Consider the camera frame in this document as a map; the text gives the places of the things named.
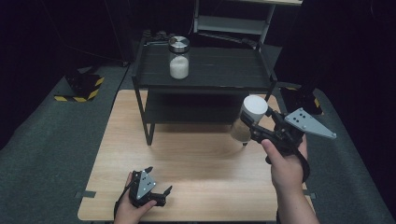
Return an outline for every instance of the white container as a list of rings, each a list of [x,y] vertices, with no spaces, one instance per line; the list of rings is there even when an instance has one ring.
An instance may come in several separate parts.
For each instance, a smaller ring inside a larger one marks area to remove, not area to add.
[[[233,125],[231,126],[231,137],[241,143],[247,143],[248,141],[250,141],[249,127],[240,118],[242,111],[245,111],[248,115],[250,115],[254,119],[255,123],[259,123],[267,109],[267,102],[260,96],[247,96],[244,100],[244,103],[242,104],[242,108],[239,112],[238,118],[233,122]]]
[[[169,71],[171,77],[182,79],[189,75],[190,41],[184,36],[169,39]]]

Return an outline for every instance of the shelf top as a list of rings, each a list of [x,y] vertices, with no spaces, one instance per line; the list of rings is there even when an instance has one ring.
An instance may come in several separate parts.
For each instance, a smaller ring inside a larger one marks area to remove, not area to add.
[[[274,5],[299,6],[303,0],[234,0],[237,2],[264,3]]]
[[[145,46],[137,71],[139,87],[268,91],[271,86],[257,50],[191,48],[189,54],[189,75],[175,79],[167,46]]]

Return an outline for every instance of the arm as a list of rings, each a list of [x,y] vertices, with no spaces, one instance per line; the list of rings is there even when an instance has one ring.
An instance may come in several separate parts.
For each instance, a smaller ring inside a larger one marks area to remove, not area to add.
[[[271,174],[281,223],[319,223],[303,193],[303,168],[300,161],[296,156],[282,157],[268,139],[262,140],[262,146],[272,162]],[[305,136],[299,150],[307,158]]]
[[[132,173],[129,173],[126,185],[128,186],[132,180]],[[140,218],[145,215],[157,202],[150,201],[145,205],[136,208],[129,200],[129,190],[123,195],[120,206],[117,210],[116,218],[114,224],[137,224]]]

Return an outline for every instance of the jar lid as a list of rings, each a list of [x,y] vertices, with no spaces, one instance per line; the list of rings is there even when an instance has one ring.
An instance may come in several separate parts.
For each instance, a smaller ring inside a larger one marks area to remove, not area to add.
[[[242,110],[247,112],[255,122],[259,122],[268,109],[267,102],[258,95],[249,95],[245,98]]]
[[[184,36],[173,36],[168,44],[169,50],[174,53],[185,53],[190,49],[190,40]]]

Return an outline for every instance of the black metal shelf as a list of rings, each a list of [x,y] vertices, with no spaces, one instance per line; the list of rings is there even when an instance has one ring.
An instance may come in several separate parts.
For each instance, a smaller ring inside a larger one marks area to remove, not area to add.
[[[145,107],[147,123],[232,124],[247,91],[150,90]]]
[[[268,100],[275,87],[276,75],[258,49],[191,48],[189,54],[189,75],[174,79],[168,47],[140,43],[132,80],[148,145],[156,123],[232,124],[250,91],[267,93]]]

